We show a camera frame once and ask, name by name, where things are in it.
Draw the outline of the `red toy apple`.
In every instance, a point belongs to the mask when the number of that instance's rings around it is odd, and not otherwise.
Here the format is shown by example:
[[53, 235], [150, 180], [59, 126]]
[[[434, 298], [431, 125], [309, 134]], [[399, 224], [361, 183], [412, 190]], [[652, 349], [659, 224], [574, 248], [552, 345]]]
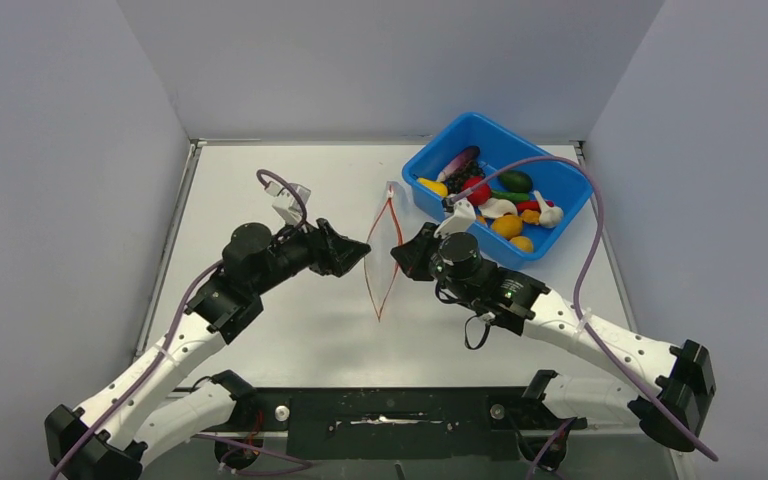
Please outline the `red toy apple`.
[[487, 184], [482, 184], [482, 181], [482, 177], [476, 176], [468, 178], [463, 183], [462, 191], [470, 191], [467, 199], [474, 207], [480, 207], [492, 198], [491, 188]]

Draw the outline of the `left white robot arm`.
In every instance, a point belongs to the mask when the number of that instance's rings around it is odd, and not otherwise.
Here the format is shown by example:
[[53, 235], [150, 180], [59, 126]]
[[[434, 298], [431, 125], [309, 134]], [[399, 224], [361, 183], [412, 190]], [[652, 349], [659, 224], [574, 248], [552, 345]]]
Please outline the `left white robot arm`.
[[370, 251], [325, 219], [277, 234], [261, 223], [239, 226], [220, 261], [187, 288], [168, 331], [151, 348], [94, 396], [47, 416], [52, 475], [137, 479], [167, 451], [230, 420], [254, 394], [232, 371], [176, 401], [167, 397], [254, 321], [263, 294], [303, 270], [342, 277]]

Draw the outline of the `clear zip top bag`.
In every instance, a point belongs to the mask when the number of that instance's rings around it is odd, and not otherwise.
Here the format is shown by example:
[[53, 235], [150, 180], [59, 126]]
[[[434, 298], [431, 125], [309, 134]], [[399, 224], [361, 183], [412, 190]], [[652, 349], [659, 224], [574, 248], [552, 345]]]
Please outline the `clear zip top bag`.
[[388, 181], [385, 184], [366, 238], [371, 251], [363, 260], [363, 273], [373, 315], [378, 322], [384, 317], [387, 300], [400, 271], [390, 251], [403, 243], [397, 212], [399, 197], [403, 194], [404, 189], [398, 182]]

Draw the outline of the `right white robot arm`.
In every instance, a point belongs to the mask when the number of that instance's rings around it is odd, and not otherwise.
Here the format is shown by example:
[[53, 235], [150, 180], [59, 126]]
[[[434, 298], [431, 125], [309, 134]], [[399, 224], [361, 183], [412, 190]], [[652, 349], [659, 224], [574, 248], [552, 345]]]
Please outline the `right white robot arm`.
[[580, 310], [525, 273], [483, 257], [468, 232], [436, 236], [426, 223], [390, 254], [413, 281], [432, 282], [444, 303], [468, 309], [488, 328], [548, 343], [605, 371], [633, 392], [623, 415], [676, 451], [713, 451], [700, 438], [716, 394], [709, 350], [687, 339], [654, 340]]

